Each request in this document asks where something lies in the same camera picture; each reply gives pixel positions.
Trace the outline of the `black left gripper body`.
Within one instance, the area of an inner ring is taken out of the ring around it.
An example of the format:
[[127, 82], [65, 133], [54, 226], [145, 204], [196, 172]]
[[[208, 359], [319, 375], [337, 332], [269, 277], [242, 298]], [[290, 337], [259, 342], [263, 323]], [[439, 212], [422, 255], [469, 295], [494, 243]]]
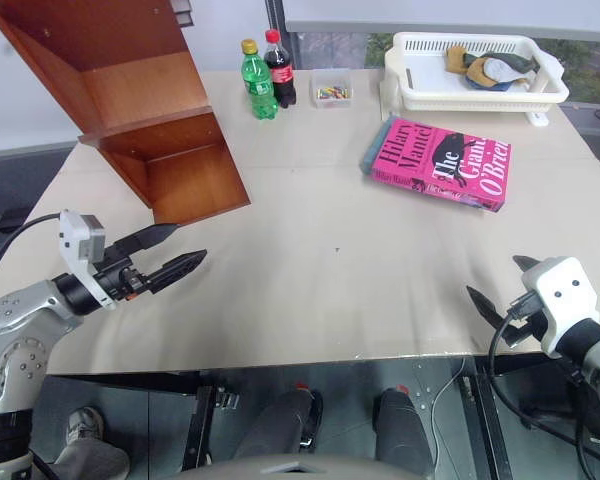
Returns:
[[114, 242], [104, 250], [103, 259], [94, 264], [94, 278], [113, 300], [130, 300], [151, 290], [149, 277], [133, 265], [131, 255], [143, 250], [137, 242]]

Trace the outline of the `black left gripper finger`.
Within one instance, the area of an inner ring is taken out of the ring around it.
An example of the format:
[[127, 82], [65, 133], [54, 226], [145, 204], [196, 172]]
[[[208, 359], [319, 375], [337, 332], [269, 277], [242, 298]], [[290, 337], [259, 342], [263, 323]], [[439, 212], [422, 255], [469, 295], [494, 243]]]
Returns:
[[146, 286], [152, 294], [178, 282], [192, 273], [207, 256], [207, 250], [198, 250], [179, 255], [165, 263], [160, 269], [146, 277]]
[[115, 241], [110, 246], [110, 251], [118, 256], [130, 256], [162, 243], [178, 228], [179, 225], [175, 223], [150, 225]]

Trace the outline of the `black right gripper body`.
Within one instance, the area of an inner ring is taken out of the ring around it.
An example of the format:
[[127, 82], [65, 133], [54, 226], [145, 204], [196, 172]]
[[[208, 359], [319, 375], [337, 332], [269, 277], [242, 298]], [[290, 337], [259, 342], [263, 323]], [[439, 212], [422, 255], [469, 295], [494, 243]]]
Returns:
[[509, 347], [514, 348], [530, 337], [542, 340], [548, 325], [543, 307], [539, 294], [534, 291], [528, 291], [511, 303], [502, 335]]

